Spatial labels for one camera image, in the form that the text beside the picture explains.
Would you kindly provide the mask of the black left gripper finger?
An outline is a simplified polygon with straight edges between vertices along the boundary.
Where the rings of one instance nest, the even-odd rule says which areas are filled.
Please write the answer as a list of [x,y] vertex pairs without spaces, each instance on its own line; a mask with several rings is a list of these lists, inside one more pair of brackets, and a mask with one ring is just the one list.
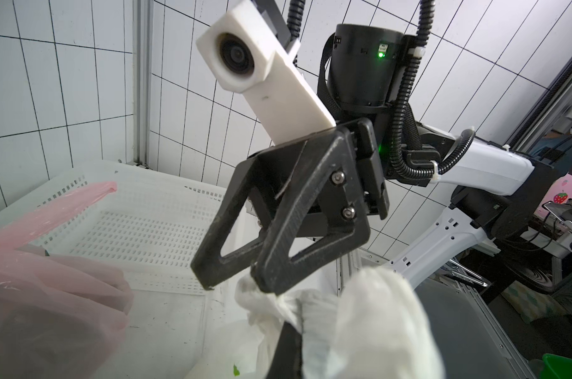
[[303,377],[303,337],[285,322],[266,379],[301,379]]

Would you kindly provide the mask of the pink plastic bag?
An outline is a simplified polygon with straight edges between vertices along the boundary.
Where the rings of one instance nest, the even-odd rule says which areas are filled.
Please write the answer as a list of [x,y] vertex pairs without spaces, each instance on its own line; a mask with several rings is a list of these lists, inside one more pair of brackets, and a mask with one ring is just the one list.
[[0,229],[0,378],[88,378],[123,341],[134,301],[123,272],[33,244],[116,190],[75,189]]

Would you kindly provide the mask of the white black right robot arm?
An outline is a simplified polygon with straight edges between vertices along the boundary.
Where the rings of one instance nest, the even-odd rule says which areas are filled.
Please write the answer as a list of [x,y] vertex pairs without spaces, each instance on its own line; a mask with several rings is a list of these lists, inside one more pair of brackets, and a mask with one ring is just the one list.
[[283,18],[272,1],[242,1],[197,40],[218,84],[243,95],[273,140],[235,168],[191,262],[202,287],[249,269],[261,291],[285,293],[368,241],[369,217],[389,212],[388,179],[456,187],[434,224],[390,262],[412,286],[485,239],[518,248],[538,207],[571,224],[572,201],[544,201],[559,149],[515,153],[473,129],[454,136],[415,121],[409,98],[432,1],[420,3],[415,35],[338,25],[316,89],[295,67],[303,8],[294,1]]

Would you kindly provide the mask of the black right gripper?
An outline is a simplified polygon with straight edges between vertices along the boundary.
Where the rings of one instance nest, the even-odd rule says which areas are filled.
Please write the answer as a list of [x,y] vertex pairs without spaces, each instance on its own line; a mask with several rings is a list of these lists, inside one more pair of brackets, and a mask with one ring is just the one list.
[[251,275],[284,294],[323,266],[363,246],[368,216],[389,199],[372,122],[359,118],[255,153],[252,202],[265,239]]

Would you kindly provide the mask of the white plastic bag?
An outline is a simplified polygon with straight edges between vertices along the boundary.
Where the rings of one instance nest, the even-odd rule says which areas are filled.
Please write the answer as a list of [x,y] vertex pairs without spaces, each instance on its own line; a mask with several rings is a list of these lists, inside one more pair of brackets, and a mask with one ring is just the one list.
[[358,271],[341,295],[267,294],[245,275],[234,299],[247,319],[219,328],[189,377],[265,378],[285,322],[303,337],[302,378],[445,377],[422,303],[390,269]]

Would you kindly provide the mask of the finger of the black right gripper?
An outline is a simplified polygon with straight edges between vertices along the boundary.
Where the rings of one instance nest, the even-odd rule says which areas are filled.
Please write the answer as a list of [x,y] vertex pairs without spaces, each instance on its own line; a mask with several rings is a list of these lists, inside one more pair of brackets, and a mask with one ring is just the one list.
[[[250,158],[235,168],[224,200],[191,262],[191,269],[205,290],[213,289],[269,256],[269,249],[275,244],[272,240],[281,238],[284,227],[284,222],[278,219],[281,206],[276,196],[285,180],[284,166],[268,159]],[[223,256],[221,251],[248,197],[253,197],[253,205],[262,221],[262,235]]]

